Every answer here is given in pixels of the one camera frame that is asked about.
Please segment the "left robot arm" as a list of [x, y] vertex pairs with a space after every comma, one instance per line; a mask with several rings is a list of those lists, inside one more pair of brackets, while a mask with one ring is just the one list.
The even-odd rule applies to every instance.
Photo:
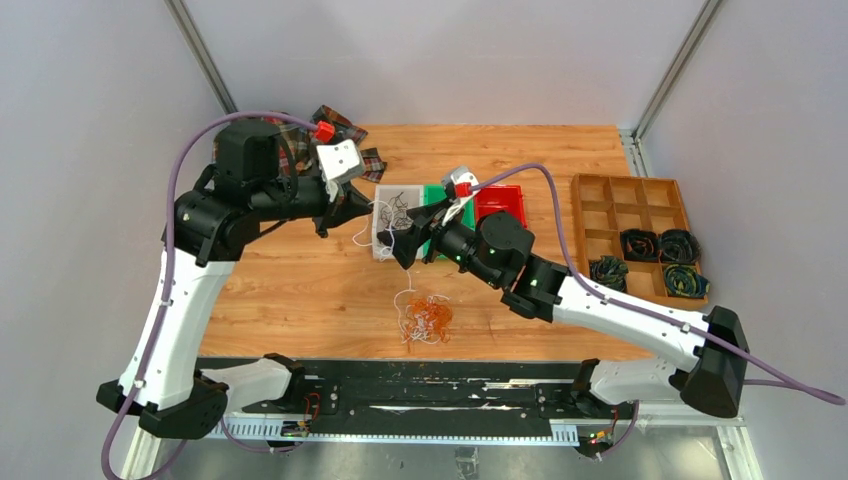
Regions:
[[96, 395], [155, 437], [197, 440], [227, 413], [255, 403], [270, 401], [283, 413], [305, 403], [304, 368], [285, 356], [224, 369], [196, 366], [218, 296], [250, 243], [300, 219], [326, 237], [372, 210], [352, 184], [366, 169], [355, 141], [328, 122], [306, 123], [317, 161], [300, 174], [295, 161], [279, 165], [284, 120], [282, 113], [254, 111], [213, 121], [214, 161], [191, 190], [167, 188], [157, 296], [124, 373]]

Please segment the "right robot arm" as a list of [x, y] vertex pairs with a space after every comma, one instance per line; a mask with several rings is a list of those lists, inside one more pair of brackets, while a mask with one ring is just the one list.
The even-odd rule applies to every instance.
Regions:
[[500, 290], [502, 303], [521, 317], [581, 326], [653, 353], [649, 360], [582, 362], [571, 390], [580, 414], [595, 417], [623, 402], [680, 399], [703, 414], [738, 415], [749, 348], [736, 312], [680, 310], [612, 290], [533, 254], [534, 234], [505, 211], [469, 228], [449, 219], [447, 210], [446, 201], [413, 208], [408, 228], [386, 228], [376, 237], [404, 269], [428, 245], [460, 272]]

